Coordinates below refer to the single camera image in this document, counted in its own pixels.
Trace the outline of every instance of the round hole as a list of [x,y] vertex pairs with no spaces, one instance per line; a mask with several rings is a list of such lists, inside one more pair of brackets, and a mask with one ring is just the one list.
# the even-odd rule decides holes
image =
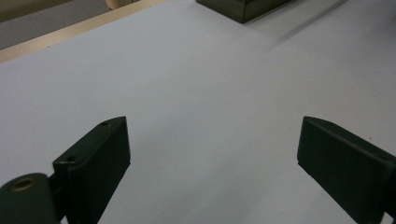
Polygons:
[[11,186],[11,191],[19,192],[19,191],[29,189],[30,187],[33,186],[34,183],[35,183],[35,180],[30,177],[21,179]]
[[76,161],[77,160],[77,156],[69,156],[67,158],[67,161]]

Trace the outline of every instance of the white table surface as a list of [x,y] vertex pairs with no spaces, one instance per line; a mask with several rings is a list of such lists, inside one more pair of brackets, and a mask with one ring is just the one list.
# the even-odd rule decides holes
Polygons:
[[305,0],[242,25],[168,0],[0,64],[0,182],[126,116],[100,223],[354,223],[297,165],[303,116],[396,154],[396,2]]

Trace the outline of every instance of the dark green box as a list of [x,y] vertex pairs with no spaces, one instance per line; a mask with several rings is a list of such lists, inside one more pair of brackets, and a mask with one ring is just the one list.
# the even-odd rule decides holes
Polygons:
[[245,23],[291,0],[196,0],[224,16]]

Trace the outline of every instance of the wooden table edge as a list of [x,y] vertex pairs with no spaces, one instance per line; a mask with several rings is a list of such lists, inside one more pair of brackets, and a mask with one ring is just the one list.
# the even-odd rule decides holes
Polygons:
[[126,7],[117,8],[100,16],[76,23],[47,35],[42,35],[10,48],[2,49],[0,50],[0,63],[5,63],[13,59],[17,59],[23,55],[27,55],[37,50],[61,43],[73,36],[81,35],[87,31],[90,31],[91,29],[134,14],[148,7],[158,5],[163,1],[164,0],[141,0]]

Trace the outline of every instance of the gray floor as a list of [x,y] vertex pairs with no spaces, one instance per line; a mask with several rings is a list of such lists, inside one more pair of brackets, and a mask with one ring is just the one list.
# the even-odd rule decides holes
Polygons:
[[106,0],[73,0],[11,21],[0,22],[0,49],[108,12]]

